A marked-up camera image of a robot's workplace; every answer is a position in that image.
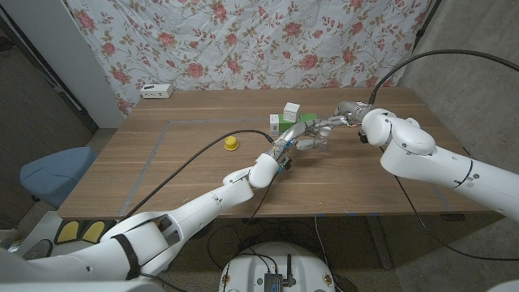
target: chair seat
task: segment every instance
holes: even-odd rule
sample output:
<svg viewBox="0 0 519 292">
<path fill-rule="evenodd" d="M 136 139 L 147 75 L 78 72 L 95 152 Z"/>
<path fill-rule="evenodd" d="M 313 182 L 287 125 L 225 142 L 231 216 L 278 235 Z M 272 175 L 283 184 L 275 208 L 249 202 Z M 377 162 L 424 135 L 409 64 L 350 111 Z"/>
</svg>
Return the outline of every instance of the chair seat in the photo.
<svg viewBox="0 0 519 292">
<path fill-rule="evenodd" d="M 94 160 L 90 147 L 67 149 L 24 165 L 20 182 L 36 198 L 59 208 Z"/>
</svg>

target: yellow pedal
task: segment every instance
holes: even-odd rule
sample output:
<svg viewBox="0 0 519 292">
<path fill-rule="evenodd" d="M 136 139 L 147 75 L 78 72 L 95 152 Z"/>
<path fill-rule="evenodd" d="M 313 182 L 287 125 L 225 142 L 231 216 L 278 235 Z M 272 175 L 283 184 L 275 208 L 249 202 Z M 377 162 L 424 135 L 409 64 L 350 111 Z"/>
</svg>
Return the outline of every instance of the yellow pedal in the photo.
<svg viewBox="0 0 519 292">
<path fill-rule="evenodd" d="M 105 231 L 105 223 L 103 221 L 97 221 L 87 228 L 81 239 L 90 243 L 98 243 L 103 235 L 103 231 Z"/>
<path fill-rule="evenodd" d="M 56 243 L 56 244 L 68 243 L 68 242 L 75 241 L 78 239 L 79 222 L 70 221 L 60 227 L 61 228 L 58 230 L 58 236 L 54 240 L 54 243 Z"/>
</svg>

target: white box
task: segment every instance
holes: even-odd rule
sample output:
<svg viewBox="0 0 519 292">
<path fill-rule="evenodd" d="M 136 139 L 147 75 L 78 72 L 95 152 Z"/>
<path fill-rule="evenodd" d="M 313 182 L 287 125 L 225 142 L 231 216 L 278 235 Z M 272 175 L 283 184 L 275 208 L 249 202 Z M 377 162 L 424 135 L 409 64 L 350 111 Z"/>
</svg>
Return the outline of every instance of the white box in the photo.
<svg viewBox="0 0 519 292">
<path fill-rule="evenodd" d="M 270 135 L 279 135 L 279 115 L 270 115 Z"/>
<path fill-rule="evenodd" d="M 143 98 L 168 98 L 173 93 L 172 84 L 145 84 L 140 89 Z"/>
<path fill-rule="evenodd" d="M 287 102 L 283 110 L 283 119 L 289 122 L 296 122 L 299 117 L 299 105 Z"/>
</svg>

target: floral curtain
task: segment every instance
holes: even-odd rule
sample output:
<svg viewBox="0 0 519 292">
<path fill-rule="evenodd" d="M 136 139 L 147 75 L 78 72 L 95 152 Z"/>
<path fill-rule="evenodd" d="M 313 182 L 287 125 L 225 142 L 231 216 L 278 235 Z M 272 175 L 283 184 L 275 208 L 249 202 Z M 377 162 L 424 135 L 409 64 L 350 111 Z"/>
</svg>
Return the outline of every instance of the floral curtain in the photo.
<svg viewBox="0 0 519 292">
<path fill-rule="evenodd" d="M 66 4 L 128 115 L 144 84 L 175 90 L 374 86 L 410 56 L 428 0 Z"/>
</svg>

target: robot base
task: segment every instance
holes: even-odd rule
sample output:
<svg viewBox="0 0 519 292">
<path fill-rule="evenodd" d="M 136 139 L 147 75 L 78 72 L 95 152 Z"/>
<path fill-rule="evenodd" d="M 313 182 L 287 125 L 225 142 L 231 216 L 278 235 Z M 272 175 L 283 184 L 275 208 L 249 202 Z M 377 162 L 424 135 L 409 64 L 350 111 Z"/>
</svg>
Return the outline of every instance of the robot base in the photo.
<svg viewBox="0 0 519 292">
<path fill-rule="evenodd" d="M 261 243 L 252 249 L 258 255 L 269 256 L 275 260 L 277 274 L 274 263 L 268 258 L 263 259 L 270 268 L 270 274 L 267 265 L 257 255 L 237 256 L 224 267 L 218 291 L 224 292 L 225 279 L 225 292 L 335 291 L 328 266 L 306 249 L 291 243 L 279 242 Z M 252 251 L 246 249 L 242 253 L 248 254 Z"/>
</svg>

